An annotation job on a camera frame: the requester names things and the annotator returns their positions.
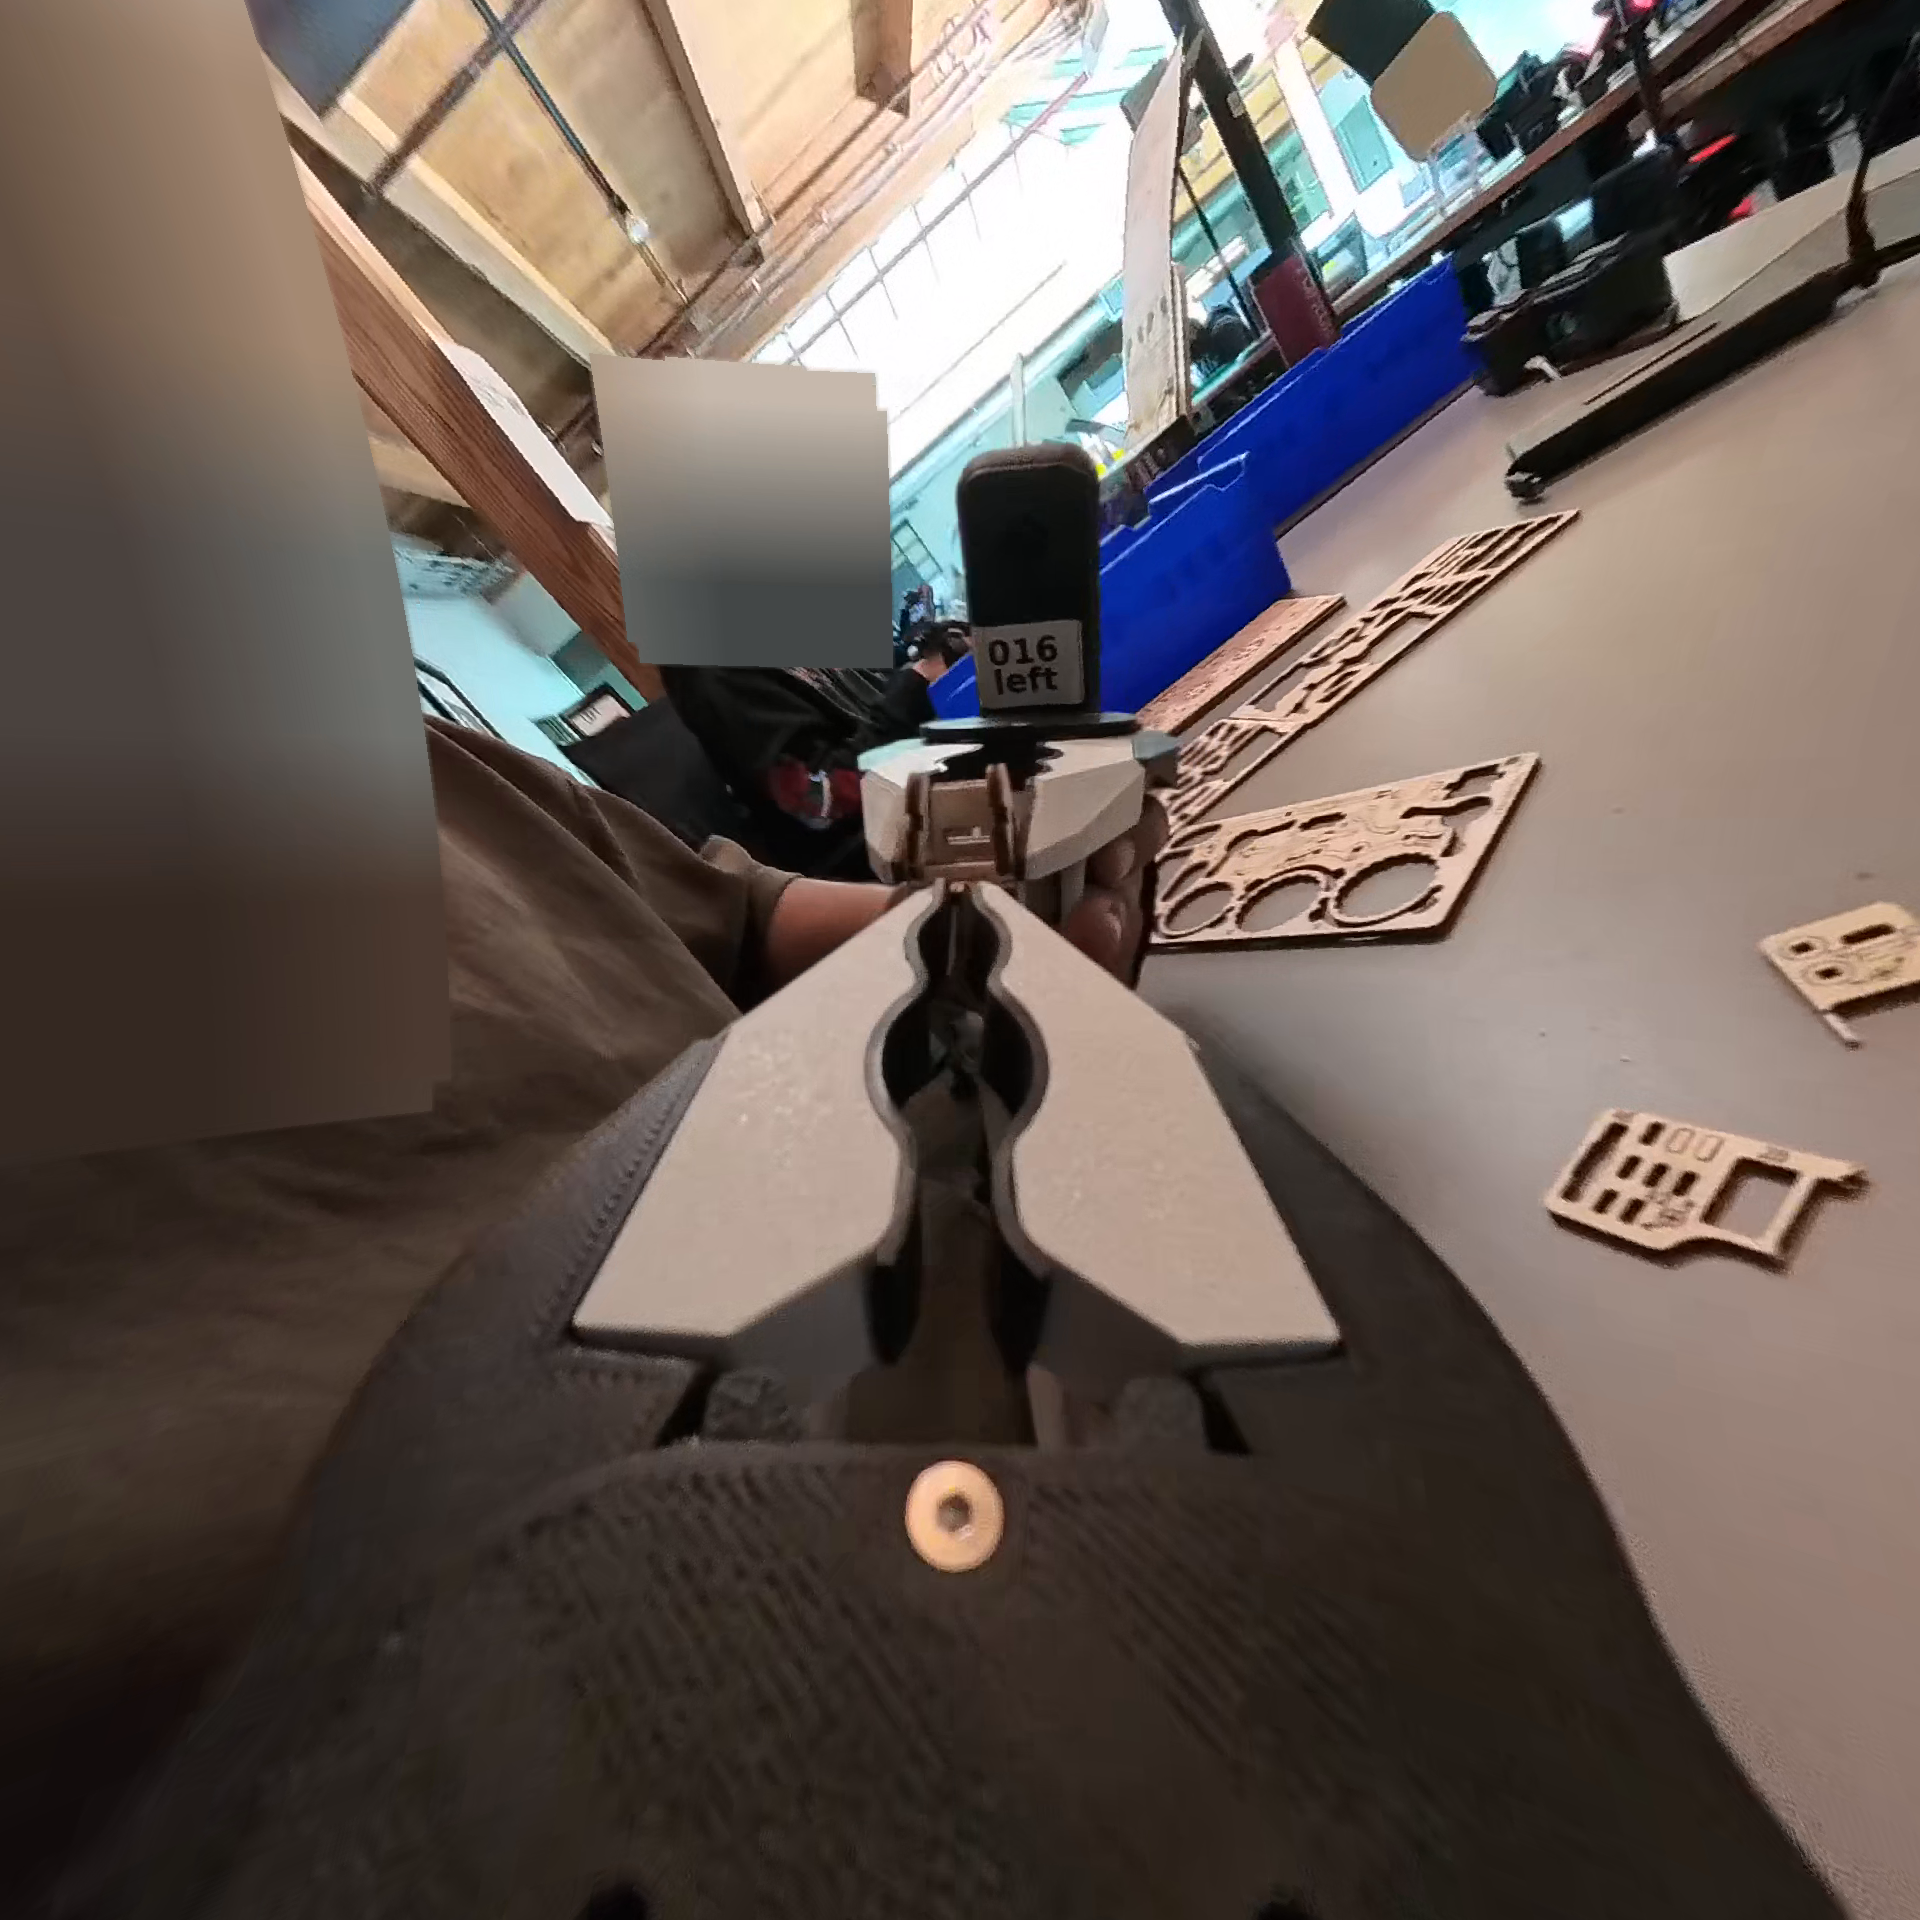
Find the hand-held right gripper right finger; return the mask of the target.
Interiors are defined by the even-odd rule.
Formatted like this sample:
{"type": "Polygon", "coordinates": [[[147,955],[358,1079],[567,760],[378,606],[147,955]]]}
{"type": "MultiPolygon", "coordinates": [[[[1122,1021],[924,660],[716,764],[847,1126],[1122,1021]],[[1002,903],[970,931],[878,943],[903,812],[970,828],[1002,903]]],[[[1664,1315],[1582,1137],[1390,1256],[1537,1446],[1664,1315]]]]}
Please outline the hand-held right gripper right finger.
{"type": "Polygon", "coordinates": [[[988,1005],[1022,1095],[992,1211],[1044,1287],[1034,1363],[1088,1401],[1153,1375],[1321,1360],[1339,1331],[1186,1032],[1002,887],[988,1005]]]}

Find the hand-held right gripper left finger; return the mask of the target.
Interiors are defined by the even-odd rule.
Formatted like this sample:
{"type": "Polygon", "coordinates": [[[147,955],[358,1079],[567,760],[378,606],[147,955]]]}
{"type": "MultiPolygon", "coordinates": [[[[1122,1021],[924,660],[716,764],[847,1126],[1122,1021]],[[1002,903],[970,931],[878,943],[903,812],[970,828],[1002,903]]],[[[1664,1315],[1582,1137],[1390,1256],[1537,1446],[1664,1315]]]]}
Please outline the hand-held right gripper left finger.
{"type": "Polygon", "coordinates": [[[927,1422],[962,1320],[961,1133],[928,1035],[953,888],[881,918],[713,1047],[569,1320],[598,1353],[688,1360],[801,1428],[927,1422]]]}

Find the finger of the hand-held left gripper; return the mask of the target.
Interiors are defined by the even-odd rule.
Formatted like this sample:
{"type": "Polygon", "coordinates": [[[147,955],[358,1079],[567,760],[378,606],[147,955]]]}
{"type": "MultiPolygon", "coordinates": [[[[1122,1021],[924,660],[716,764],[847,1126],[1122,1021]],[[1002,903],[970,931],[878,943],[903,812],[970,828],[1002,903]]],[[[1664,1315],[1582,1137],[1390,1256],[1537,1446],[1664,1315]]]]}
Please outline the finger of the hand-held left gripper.
{"type": "Polygon", "coordinates": [[[1087,864],[1137,828],[1144,803],[1138,756],[1044,756],[1020,785],[1020,881],[1087,864]]]}
{"type": "Polygon", "coordinates": [[[863,771],[863,832],[876,879],[920,887],[924,771],[878,764],[863,771]]]}

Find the small wooden box assembly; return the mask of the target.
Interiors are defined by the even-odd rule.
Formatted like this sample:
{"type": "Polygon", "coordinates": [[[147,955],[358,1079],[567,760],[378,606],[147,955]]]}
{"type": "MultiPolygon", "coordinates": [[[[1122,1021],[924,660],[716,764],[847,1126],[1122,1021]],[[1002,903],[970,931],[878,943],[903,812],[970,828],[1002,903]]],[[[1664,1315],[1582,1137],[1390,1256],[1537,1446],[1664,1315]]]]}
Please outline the small wooden box assembly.
{"type": "Polygon", "coordinates": [[[1022,789],[1004,760],[976,777],[939,771],[905,782],[896,877],[1025,881],[1022,789]]]}

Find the person's left forearm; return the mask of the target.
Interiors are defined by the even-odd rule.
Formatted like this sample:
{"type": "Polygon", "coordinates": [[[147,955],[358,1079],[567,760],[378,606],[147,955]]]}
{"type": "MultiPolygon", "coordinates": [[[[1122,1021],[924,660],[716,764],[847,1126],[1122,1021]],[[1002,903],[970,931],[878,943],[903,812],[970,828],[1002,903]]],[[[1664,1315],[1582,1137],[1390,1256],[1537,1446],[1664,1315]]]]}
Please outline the person's left forearm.
{"type": "Polygon", "coordinates": [[[758,907],[736,1003],[748,1011],[836,955],[896,904],[882,881],[792,877],[758,907]]]}

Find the person's left hand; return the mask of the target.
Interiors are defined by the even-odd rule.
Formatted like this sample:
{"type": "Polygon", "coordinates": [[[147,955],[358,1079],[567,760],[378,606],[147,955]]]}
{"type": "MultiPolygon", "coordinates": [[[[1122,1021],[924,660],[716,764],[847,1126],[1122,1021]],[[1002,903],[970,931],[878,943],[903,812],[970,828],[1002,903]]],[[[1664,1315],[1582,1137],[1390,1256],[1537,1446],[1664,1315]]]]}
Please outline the person's left hand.
{"type": "Polygon", "coordinates": [[[1162,798],[1148,792],[1137,822],[1092,853],[1081,896],[1064,918],[1072,948],[1134,989],[1153,923],[1154,862],[1169,841],[1162,798]]]}

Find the dark wooden puzzle sheet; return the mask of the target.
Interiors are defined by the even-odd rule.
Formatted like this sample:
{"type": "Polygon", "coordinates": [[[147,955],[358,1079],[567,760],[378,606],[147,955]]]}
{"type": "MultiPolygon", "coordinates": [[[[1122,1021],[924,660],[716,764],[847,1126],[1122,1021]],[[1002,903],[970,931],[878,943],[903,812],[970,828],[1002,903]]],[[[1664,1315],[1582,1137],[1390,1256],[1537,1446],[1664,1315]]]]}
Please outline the dark wooden puzzle sheet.
{"type": "Polygon", "coordinates": [[[1172,735],[1188,731],[1344,608],[1343,592],[1286,593],[1153,696],[1138,711],[1142,726],[1172,735]]]}

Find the upright printed board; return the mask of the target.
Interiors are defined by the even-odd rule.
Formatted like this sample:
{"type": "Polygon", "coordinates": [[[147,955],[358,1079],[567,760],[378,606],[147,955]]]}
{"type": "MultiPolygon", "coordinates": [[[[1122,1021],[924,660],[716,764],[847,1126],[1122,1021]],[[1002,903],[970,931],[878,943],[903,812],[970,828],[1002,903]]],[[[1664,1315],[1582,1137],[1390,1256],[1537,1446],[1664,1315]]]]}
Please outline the upright printed board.
{"type": "Polygon", "coordinates": [[[1138,454],[1188,406],[1186,289],[1172,261],[1185,150],[1186,60],[1175,46],[1137,101],[1127,152],[1120,259],[1120,373],[1124,452],[1138,454]]]}

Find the wooden puzzle sheet gear holes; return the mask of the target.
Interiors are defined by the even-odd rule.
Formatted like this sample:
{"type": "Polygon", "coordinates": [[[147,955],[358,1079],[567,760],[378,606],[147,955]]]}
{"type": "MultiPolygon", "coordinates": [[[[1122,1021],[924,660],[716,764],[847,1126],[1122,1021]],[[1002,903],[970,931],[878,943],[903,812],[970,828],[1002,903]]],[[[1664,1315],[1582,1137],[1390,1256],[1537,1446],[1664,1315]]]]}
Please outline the wooden puzzle sheet gear holes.
{"type": "Polygon", "coordinates": [[[1439,939],[1538,771],[1538,753],[1506,753],[1177,828],[1160,859],[1148,947],[1439,939]]]}

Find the small wooden fret slotted holes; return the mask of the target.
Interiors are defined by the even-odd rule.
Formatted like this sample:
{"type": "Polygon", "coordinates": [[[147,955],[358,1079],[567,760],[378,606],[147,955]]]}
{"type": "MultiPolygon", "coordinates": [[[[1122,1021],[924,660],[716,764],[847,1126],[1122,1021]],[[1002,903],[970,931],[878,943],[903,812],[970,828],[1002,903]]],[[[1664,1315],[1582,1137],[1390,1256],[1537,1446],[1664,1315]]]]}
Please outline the small wooden fret slotted holes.
{"type": "Polygon", "coordinates": [[[1727,1253],[1779,1265],[1827,1196],[1865,1167],[1716,1125],[1606,1110],[1555,1174],[1544,1209],[1638,1256],[1727,1253]]]}

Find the long wooden puzzle sheet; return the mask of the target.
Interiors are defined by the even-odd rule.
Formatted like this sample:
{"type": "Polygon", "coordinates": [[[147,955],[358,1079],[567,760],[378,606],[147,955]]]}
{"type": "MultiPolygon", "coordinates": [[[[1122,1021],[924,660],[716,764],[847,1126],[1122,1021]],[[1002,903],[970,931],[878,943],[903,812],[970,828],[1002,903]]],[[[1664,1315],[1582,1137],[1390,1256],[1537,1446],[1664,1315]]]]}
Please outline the long wooden puzzle sheet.
{"type": "Polygon", "coordinates": [[[1463,534],[1431,551],[1369,608],[1307,647],[1272,687],[1214,720],[1185,747],[1179,782],[1164,799],[1169,824],[1200,824],[1294,740],[1575,524],[1577,511],[1555,511],[1463,534]]]}

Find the black charging dock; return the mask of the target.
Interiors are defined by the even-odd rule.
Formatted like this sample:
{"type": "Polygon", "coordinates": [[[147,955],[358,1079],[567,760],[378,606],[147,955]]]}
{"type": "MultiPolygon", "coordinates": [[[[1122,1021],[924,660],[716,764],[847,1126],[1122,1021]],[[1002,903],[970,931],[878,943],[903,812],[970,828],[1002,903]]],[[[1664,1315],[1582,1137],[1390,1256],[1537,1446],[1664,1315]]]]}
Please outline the black charging dock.
{"type": "Polygon", "coordinates": [[[1463,344],[1483,392],[1508,395],[1534,376],[1556,379],[1631,351],[1679,325],[1667,254],[1679,222],[1640,224],[1568,248],[1556,220],[1521,231],[1521,286],[1475,315],[1463,344]]]}

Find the black flat bar device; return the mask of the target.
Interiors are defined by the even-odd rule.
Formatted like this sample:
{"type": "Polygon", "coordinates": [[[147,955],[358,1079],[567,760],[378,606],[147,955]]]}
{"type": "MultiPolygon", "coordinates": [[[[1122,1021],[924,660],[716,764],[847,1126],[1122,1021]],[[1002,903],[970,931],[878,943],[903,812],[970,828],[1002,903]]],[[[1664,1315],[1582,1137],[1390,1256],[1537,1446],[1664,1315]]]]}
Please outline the black flat bar device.
{"type": "Polygon", "coordinates": [[[1623,375],[1531,438],[1513,440],[1504,489],[1528,504],[1544,499],[1572,469],[1824,327],[1852,288],[1849,270],[1835,267],[1767,294],[1731,319],[1703,319],[1698,333],[1654,353],[1644,368],[1623,375]]]}

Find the small wooden fret round holes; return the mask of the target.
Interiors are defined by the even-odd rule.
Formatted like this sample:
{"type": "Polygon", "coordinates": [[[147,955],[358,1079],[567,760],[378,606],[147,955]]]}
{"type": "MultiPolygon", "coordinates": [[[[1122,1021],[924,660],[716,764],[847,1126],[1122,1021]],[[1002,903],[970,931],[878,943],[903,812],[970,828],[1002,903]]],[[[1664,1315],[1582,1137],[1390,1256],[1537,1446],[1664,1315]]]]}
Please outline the small wooden fret round holes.
{"type": "Polygon", "coordinates": [[[1847,1048],[1860,1047],[1852,1012],[1919,993],[1919,916],[1897,903],[1770,933],[1760,955],[1847,1048]]]}

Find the grey flat board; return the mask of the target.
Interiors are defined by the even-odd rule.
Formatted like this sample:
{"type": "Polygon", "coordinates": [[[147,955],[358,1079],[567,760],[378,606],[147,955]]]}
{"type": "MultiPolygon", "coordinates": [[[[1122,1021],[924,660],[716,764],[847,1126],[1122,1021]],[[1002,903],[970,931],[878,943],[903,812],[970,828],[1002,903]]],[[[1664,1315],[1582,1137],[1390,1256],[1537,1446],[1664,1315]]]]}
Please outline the grey flat board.
{"type": "MultiPolygon", "coordinates": [[[[1822,271],[1847,259],[1846,201],[1849,184],[1840,179],[1770,204],[1751,216],[1696,240],[1667,255],[1674,310],[1681,325],[1705,317],[1779,261],[1790,259],[1800,270],[1822,271]]],[[[1919,143],[1880,155],[1868,167],[1865,222],[1876,246],[1916,238],[1919,232],[1919,143]]]]}

